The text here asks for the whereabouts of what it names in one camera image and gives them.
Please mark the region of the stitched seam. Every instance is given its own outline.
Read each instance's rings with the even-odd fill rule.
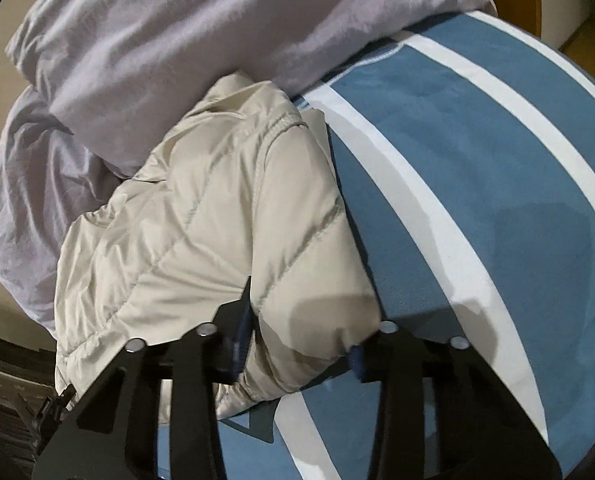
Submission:
[[[344,213],[344,207],[341,203],[341,197],[337,197],[335,199],[335,204],[329,209],[327,214],[324,216],[324,224],[315,231],[305,243],[295,252],[293,258],[289,261],[288,265],[282,270],[280,275],[277,277],[275,282],[260,296],[260,299],[256,302],[257,303],[257,312],[258,315],[261,314],[262,309],[264,308],[264,302],[268,299],[271,295],[273,290],[275,290],[276,286],[284,279],[286,274],[295,266],[295,263],[299,260],[302,254],[306,253],[306,250],[312,245],[316,238],[319,238],[324,232],[331,226],[333,223]]]
[[[270,150],[271,145],[275,140],[282,134],[289,131],[291,128],[296,126],[307,126],[307,124],[303,121],[302,116],[297,115],[294,116],[293,114],[283,114],[273,126],[268,129],[268,133],[260,140],[260,148],[257,152],[256,162],[255,162],[255,171],[253,173],[253,182],[252,182],[252,194],[250,197],[250,227],[251,227],[251,237],[255,231],[255,212],[257,211],[257,203],[260,198],[260,189],[261,189],[261,182],[260,182],[260,174],[262,173],[262,168],[264,163],[266,162],[266,157],[268,155],[268,151]],[[268,141],[268,147],[264,151],[263,157],[260,156],[261,149],[263,148],[264,143]]]
[[[265,129],[264,133],[261,134],[261,137],[265,138],[266,136],[268,136],[268,134],[270,134],[271,129],[273,127],[276,127],[278,125],[281,125],[281,123],[283,121],[287,121],[287,120],[290,120],[290,119],[291,119],[290,117],[287,117],[285,115],[282,115],[280,118],[277,119],[277,121],[270,128],[266,128]],[[229,149],[227,149],[224,152],[222,152],[220,154],[220,156],[215,161],[213,161],[213,164],[210,166],[210,168],[208,170],[208,175],[206,176],[206,182],[204,183],[204,187],[202,188],[202,191],[201,191],[201,193],[199,195],[199,198],[197,200],[196,205],[194,205],[186,213],[186,220],[184,221],[183,232],[180,234],[179,237],[177,237],[174,240],[170,241],[168,243],[168,246],[162,252],[161,256],[154,263],[152,263],[151,266],[148,267],[148,269],[143,270],[143,272],[141,272],[135,278],[135,280],[133,280],[133,282],[131,283],[131,285],[129,287],[129,292],[128,292],[128,295],[127,295],[126,299],[122,302],[122,304],[119,307],[117,307],[117,310],[104,322],[104,325],[101,326],[98,330],[96,330],[93,334],[91,334],[90,336],[88,336],[84,341],[82,341],[81,343],[79,343],[79,345],[77,345],[71,351],[69,351],[68,353],[66,353],[66,352],[64,353],[64,359],[65,360],[69,359],[70,356],[73,353],[77,352],[81,347],[85,346],[90,341],[94,340],[95,338],[99,338],[100,335],[101,335],[101,333],[106,332],[106,330],[108,330],[108,328],[111,325],[111,323],[116,319],[116,317],[119,315],[119,313],[122,311],[122,309],[126,306],[126,304],[133,298],[133,294],[135,293],[135,289],[137,288],[137,285],[139,285],[141,279],[143,279],[143,277],[145,277],[147,274],[150,274],[155,269],[157,269],[159,267],[159,265],[162,263],[162,261],[164,260],[164,258],[173,249],[173,247],[175,247],[175,245],[177,245],[177,243],[182,238],[184,238],[184,236],[186,235],[186,232],[187,232],[188,228],[190,227],[193,219],[196,216],[196,213],[197,213],[197,210],[199,209],[199,206],[201,205],[201,203],[204,200],[204,197],[206,196],[206,192],[208,190],[208,186],[210,185],[211,177],[213,175],[213,171],[215,171],[215,168],[222,162],[222,160],[226,156],[231,155],[231,153],[233,153],[237,148],[239,148],[242,145],[243,142],[245,142],[246,140],[250,139],[250,137],[253,136],[256,133],[258,133],[257,130],[250,131],[245,137],[243,137],[240,140],[240,142],[234,143]]]

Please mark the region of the bedding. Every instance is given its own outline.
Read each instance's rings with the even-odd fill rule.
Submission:
[[[491,0],[38,0],[7,47],[48,109],[125,176],[221,76],[293,96],[368,42]]]
[[[55,335],[57,259],[68,226],[104,205],[120,179],[26,88],[0,139],[0,282]]]
[[[379,306],[327,153],[321,114],[300,115],[272,83],[221,78],[69,228],[57,391],[73,384],[81,398],[133,337],[159,344],[210,322],[249,276],[258,331],[238,382],[216,388],[219,418],[297,391],[375,333]],[[161,410],[167,421],[170,382]]]
[[[595,83],[475,12],[372,44],[296,104],[324,111],[385,316],[466,335],[568,475],[595,443]],[[365,480],[378,398],[340,363],[222,421],[229,480]],[[167,439],[163,427],[165,478]]]

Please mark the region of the metal rivet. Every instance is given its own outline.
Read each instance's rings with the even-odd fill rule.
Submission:
[[[466,350],[468,348],[471,348],[471,342],[466,337],[462,337],[460,335],[452,337],[450,340],[450,345],[455,350]]]
[[[393,334],[399,329],[400,327],[397,326],[397,323],[392,321],[383,321],[379,324],[379,331],[384,334]]]
[[[127,352],[134,353],[144,349],[145,346],[146,341],[144,341],[143,339],[135,338],[131,339],[128,343],[126,343],[126,346],[124,348],[126,348]]]
[[[213,323],[202,323],[197,327],[197,335],[207,337],[217,332],[217,327]]]

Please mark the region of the black clamp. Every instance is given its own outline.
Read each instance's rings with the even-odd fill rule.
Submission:
[[[70,384],[61,395],[46,397],[37,413],[30,409],[26,400],[20,394],[17,394],[13,399],[15,410],[33,437],[31,447],[36,458],[42,453],[46,444],[59,428],[62,416],[74,399],[75,394],[75,387]]]
[[[254,316],[250,280],[238,301],[179,340],[130,340],[69,412],[40,452],[34,480],[154,480],[161,381],[173,380],[173,480],[226,480],[213,383],[244,370]],[[423,378],[436,395],[435,480],[561,480],[557,460],[485,360],[462,337],[440,344],[392,321],[355,347],[349,365],[363,383],[382,383],[369,480],[422,480]],[[68,396],[47,408],[46,435]]]

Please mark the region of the bed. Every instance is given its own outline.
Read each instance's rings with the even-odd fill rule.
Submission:
[[[325,112],[385,316],[466,335],[508,382],[522,368],[512,390],[564,474],[595,478],[595,83],[474,12],[372,44],[296,104]],[[343,364],[316,382],[220,424],[229,479],[366,478],[378,386]]]

